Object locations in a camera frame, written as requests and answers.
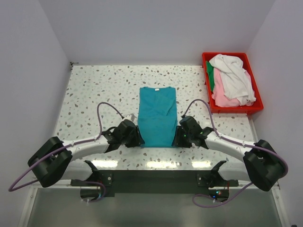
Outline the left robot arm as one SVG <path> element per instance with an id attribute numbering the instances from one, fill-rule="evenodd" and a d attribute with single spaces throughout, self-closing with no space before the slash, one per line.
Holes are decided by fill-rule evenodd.
<path id="1" fill-rule="evenodd" d="M 94 185 L 98 181 L 96 168 L 89 164 L 85 170 L 83 164 L 76 167 L 70 163 L 90 155 L 117 150 L 122 145 L 133 148 L 145 143 L 139 127 L 131 120 L 124 119 L 111 129 L 112 131 L 108 129 L 98 136 L 84 140 L 64 142 L 58 137 L 51 137 L 27 164 L 44 188 L 63 179 L 77 179 L 86 185 Z"/>

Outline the pink t shirt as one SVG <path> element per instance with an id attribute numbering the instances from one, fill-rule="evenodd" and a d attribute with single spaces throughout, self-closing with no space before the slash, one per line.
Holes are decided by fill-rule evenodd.
<path id="1" fill-rule="evenodd" d="M 220 70 L 217 68 L 214 68 L 214 88 L 212 99 L 215 101 L 215 105 L 218 107 L 237 107 L 240 105 L 238 99 L 228 99 L 224 95 L 224 88 L 220 75 Z"/>

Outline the red plastic bin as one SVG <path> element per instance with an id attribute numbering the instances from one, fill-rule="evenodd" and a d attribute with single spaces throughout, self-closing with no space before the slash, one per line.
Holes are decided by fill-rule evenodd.
<path id="1" fill-rule="evenodd" d="M 223 55 L 229 55 L 229 56 L 236 56 L 239 57 L 242 61 L 243 61 L 243 67 L 244 69 L 249 73 L 250 77 L 251 77 L 251 82 L 252 82 L 252 89 L 255 92 L 255 97 L 256 97 L 256 101 L 253 103 L 253 105 L 251 106 L 238 106 L 238 107 L 219 107 L 215 104 L 214 99 L 212 99 L 212 92 L 211 92 L 211 88 L 210 88 L 210 82 L 209 82 L 209 77 L 208 77 L 208 73 L 206 70 L 206 61 L 211 60 L 214 56 L 216 56 L 217 54 L 223 54 Z M 206 89 L 207 89 L 207 95 L 208 95 L 208 103 L 210 106 L 210 109 L 212 111 L 212 113 L 220 113 L 220 114 L 247 114 L 247 115 L 252 115 L 255 114 L 259 111 L 262 111 L 264 106 L 262 103 L 262 99 L 260 96 L 260 93 L 258 91 L 258 86 L 256 84 L 251 66 L 250 66 L 250 62 L 249 59 L 247 57 L 247 55 L 245 53 L 242 52 L 203 52 L 202 53 L 202 64 L 203 64 L 203 68 L 204 68 L 204 74 L 205 74 L 205 85 L 206 85 Z"/>

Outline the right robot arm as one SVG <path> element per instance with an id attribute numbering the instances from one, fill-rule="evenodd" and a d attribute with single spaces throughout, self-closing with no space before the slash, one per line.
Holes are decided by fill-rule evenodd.
<path id="1" fill-rule="evenodd" d="M 195 145 L 222 152 L 241 161 L 239 165 L 228 166 L 224 161 L 217 166 L 211 173 L 211 181 L 217 186 L 229 180 L 241 180 L 249 181 L 268 192 L 288 172 L 286 163 L 265 140 L 238 140 L 219 133 L 214 128 L 202 128 L 192 116 L 183 116 L 179 123 L 173 146 L 190 148 Z"/>

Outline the teal t shirt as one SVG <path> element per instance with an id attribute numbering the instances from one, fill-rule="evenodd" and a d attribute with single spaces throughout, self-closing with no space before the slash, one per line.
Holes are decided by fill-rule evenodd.
<path id="1" fill-rule="evenodd" d="M 142 87 L 139 93 L 138 127 L 144 146 L 171 148 L 177 128 L 174 87 Z"/>

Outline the white t shirt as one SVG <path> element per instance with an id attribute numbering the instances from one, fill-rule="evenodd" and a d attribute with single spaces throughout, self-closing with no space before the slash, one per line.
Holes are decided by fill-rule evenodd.
<path id="1" fill-rule="evenodd" d="M 220 70 L 224 95 L 228 99 L 238 99 L 239 106 L 251 106 L 256 101 L 251 77 L 239 57 L 218 54 L 209 63 Z"/>

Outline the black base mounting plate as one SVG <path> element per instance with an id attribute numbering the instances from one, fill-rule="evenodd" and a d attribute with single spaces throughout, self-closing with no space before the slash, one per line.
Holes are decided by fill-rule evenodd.
<path id="1" fill-rule="evenodd" d="M 237 187 L 213 170 L 100 170 L 88 180 L 71 180 L 81 198 L 114 197 L 116 194 L 204 194 L 210 188 Z"/>

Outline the green t shirt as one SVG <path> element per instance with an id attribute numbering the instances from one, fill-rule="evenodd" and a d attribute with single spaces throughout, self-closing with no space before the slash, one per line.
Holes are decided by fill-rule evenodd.
<path id="1" fill-rule="evenodd" d="M 215 86 L 215 84 L 214 84 L 214 67 L 209 63 L 209 61 L 206 61 L 206 72 L 208 74 L 211 92 L 213 92 L 213 89 Z"/>

